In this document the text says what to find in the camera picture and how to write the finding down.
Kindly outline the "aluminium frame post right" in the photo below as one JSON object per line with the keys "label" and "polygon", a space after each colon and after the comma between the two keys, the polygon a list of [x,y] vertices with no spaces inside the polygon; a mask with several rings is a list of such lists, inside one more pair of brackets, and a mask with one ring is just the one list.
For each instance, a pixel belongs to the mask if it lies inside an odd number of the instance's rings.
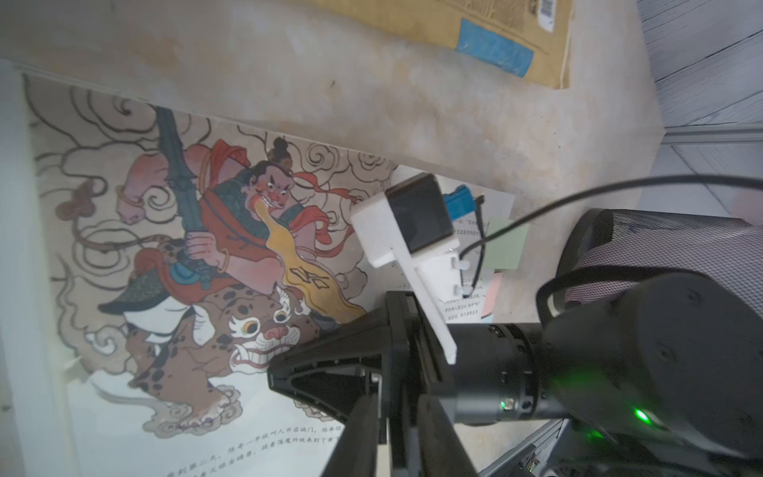
{"label": "aluminium frame post right", "polygon": [[663,145],[756,144],[763,141],[761,122],[668,127]]}

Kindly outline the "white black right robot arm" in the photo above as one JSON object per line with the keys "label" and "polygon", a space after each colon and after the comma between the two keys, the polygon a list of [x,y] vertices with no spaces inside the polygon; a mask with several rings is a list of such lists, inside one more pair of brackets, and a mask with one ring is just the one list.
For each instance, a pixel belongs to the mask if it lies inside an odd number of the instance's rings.
{"label": "white black right robot arm", "polygon": [[762,230],[743,220],[592,209],[533,323],[450,324],[468,248],[467,189],[419,174],[353,214],[372,266],[411,285],[327,337],[275,358],[270,389],[344,425],[328,476],[472,476],[456,425],[562,427],[542,473],[762,472]]}

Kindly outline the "green sticky note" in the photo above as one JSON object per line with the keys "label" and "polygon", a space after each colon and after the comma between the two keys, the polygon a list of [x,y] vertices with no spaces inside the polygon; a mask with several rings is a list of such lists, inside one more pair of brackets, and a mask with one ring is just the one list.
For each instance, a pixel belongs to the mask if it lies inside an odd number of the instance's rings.
{"label": "green sticky note", "polygon": [[526,244],[529,226],[520,226],[512,232],[486,244],[483,264],[489,270],[517,270]]}

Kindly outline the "pink sticky note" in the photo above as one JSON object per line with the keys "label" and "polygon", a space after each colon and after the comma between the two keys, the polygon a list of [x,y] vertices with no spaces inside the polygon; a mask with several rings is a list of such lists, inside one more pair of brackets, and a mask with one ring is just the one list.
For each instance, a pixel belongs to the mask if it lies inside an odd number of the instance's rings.
{"label": "pink sticky note", "polygon": [[487,319],[493,315],[498,294],[501,289],[503,276],[503,272],[494,272],[491,277],[485,294],[484,306],[481,315],[483,319]]}

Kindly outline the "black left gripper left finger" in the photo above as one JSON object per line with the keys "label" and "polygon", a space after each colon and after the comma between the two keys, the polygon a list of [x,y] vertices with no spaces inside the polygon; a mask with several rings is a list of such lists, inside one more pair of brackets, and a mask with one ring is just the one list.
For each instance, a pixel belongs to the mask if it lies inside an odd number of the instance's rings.
{"label": "black left gripper left finger", "polygon": [[331,454],[322,477],[374,477],[379,446],[377,395],[360,397]]}

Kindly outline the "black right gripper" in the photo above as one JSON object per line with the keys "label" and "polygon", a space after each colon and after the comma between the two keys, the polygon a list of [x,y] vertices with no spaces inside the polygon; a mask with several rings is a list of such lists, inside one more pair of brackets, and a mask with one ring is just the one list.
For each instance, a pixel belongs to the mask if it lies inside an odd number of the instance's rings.
{"label": "black right gripper", "polygon": [[455,381],[421,306],[409,291],[328,335],[273,358],[270,389],[347,423],[361,397],[375,395],[381,419],[399,417],[409,399],[429,394],[456,421]]}

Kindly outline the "illustrated children's story book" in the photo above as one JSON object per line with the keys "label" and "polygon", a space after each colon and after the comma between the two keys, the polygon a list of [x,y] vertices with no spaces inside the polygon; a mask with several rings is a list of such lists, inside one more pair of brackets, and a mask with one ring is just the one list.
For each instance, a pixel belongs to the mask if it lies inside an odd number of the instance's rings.
{"label": "illustrated children's story book", "polygon": [[353,212],[387,158],[1,65],[1,350],[24,476],[317,476],[270,364],[409,283]]}

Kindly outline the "black mesh trash bin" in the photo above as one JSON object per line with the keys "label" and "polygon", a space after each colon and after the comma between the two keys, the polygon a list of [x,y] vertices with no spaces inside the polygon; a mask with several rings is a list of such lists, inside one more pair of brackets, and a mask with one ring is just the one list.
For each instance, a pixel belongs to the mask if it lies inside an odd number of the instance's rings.
{"label": "black mesh trash bin", "polygon": [[762,228],[743,220],[591,209],[569,236],[556,274],[590,266],[701,272],[762,312]]}

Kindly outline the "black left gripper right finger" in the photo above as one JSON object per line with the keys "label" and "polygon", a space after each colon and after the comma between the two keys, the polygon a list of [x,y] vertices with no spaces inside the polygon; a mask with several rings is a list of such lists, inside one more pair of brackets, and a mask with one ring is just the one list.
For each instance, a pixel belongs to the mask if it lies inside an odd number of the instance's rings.
{"label": "black left gripper right finger", "polygon": [[418,399],[417,427],[421,476],[478,476],[439,399]]}

